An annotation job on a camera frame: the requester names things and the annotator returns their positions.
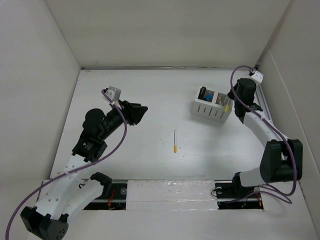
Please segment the blue cap black highlighter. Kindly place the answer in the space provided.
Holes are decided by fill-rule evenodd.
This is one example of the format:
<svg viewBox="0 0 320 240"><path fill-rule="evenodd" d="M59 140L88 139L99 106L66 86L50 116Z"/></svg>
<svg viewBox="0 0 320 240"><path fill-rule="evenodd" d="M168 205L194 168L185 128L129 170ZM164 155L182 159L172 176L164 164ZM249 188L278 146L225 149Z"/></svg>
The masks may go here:
<svg viewBox="0 0 320 240"><path fill-rule="evenodd" d="M206 96L205 96L205 100L207 101L207 102L212 102L212 100L213 100L213 95L211 94L211 93L208 93Z"/></svg>

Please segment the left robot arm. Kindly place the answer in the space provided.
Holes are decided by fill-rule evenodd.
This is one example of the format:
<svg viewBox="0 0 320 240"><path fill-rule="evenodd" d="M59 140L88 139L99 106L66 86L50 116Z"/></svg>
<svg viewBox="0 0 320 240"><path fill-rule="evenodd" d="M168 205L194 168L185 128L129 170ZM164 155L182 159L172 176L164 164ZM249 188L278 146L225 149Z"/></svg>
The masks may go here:
<svg viewBox="0 0 320 240"><path fill-rule="evenodd" d="M82 178L106 150L107 137L122 124L137 125L147 110L147 106L139 103L120 101L107 114L98 108L86 113L83 131L62 177L51 183L49 190L33 207L26 206L20 213L30 233L41 240L61 240L71 220L91 201L111 194L112 179L109 176L95 172L84 186L80 186Z"/></svg>

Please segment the yellow cap white pen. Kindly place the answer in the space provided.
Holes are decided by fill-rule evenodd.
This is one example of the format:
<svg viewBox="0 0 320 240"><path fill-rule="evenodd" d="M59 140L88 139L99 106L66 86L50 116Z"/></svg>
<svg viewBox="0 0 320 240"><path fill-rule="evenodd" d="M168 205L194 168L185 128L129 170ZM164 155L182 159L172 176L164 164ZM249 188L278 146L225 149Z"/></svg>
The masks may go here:
<svg viewBox="0 0 320 240"><path fill-rule="evenodd" d="M175 129L173 133L173 152L178 152L178 131Z"/></svg>
<svg viewBox="0 0 320 240"><path fill-rule="evenodd" d="M225 105L225 109L224 109L225 112L228 112L228 111L229 111L230 105L231 105L231 101L232 101L232 100L229 99L228 102L227 102L227 104Z"/></svg>

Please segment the aluminium rail right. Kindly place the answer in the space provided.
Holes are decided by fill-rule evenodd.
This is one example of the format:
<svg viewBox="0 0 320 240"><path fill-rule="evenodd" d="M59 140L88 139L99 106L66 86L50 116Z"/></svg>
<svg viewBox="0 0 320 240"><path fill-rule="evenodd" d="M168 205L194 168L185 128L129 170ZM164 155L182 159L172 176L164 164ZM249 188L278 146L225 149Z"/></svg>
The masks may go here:
<svg viewBox="0 0 320 240"><path fill-rule="evenodd" d="M263 93L262 83L260 85L256 84L255 96L256 96L256 100L255 101L263 109L265 118L267 118L271 123L273 123L273 120L272 120L272 117L271 117L271 113L269 111L265 95Z"/></svg>

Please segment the yellow cap black highlighter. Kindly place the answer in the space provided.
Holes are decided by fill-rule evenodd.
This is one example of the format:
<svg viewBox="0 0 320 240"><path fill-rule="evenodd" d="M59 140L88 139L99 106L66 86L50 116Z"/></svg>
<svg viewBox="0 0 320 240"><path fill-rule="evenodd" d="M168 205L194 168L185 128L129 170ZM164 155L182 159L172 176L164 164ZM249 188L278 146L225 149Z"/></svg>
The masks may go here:
<svg viewBox="0 0 320 240"><path fill-rule="evenodd" d="M207 90L207 88L204 87L204 86L202 86L200 88L199 93L198 93L198 97L197 97L199 100L203 100L204 99L206 90Z"/></svg>

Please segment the white foam block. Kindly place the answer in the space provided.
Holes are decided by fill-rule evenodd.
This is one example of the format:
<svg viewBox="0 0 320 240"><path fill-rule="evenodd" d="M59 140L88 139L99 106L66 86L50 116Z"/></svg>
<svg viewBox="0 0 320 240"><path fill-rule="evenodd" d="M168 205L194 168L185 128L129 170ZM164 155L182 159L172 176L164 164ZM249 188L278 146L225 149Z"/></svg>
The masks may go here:
<svg viewBox="0 0 320 240"><path fill-rule="evenodd" d="M127 211L215 211L213 180L129 180Z"/></svg>

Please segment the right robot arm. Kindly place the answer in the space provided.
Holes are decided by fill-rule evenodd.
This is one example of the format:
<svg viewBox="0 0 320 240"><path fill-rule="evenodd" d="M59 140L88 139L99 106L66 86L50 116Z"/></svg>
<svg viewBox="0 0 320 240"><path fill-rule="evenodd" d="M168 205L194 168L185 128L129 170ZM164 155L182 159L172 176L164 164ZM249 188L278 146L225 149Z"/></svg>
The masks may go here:
<svg viewBox="0 0 320 240"><path fill-rule="evenodd" d="M258 138L264 152L259 167L237 172L232 178L231 191L243 197L253 189L271 183L297 183L303 176L303 144L289 139L268 119L263 109L254 103L257 85L250 78L240 78L228 97L234 101L234 112L240 122Z"/></svg>

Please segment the white pen holder box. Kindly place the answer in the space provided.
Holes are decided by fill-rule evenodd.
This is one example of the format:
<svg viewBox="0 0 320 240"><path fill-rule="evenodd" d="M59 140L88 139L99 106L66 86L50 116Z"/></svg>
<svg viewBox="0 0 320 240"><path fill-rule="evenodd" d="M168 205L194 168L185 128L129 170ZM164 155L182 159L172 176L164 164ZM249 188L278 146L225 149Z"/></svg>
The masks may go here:
<svg viewBox="0 0 320 240"><path fill-rule="evenodd" d="M233 110L234 101L231 100L229 111L225 112L225 106L230 99L228 95L222 91L206 87L204 98L198 99L201 87L205 86L200 86L198 88L192 103L191 113L195 116L224 124ZM213 95L212 102L205 100L206 95L209 93Z"/></svg>

